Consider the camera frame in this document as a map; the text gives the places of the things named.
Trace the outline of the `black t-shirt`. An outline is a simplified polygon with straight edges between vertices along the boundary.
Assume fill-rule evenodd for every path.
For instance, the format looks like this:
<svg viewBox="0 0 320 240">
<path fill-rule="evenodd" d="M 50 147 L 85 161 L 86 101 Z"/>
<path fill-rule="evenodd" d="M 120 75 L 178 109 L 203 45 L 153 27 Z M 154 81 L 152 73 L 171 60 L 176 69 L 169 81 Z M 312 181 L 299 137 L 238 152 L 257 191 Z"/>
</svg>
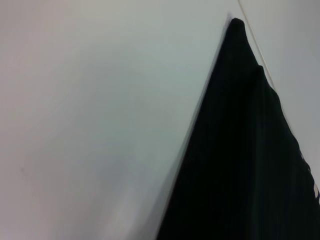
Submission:
<svg viewBox="0 0 320 240">
<path fill-rule="evenodd" d="M 245 24 L 233 18 L 156 240 L 320 240 L 319 200 Z"/>
</svg>

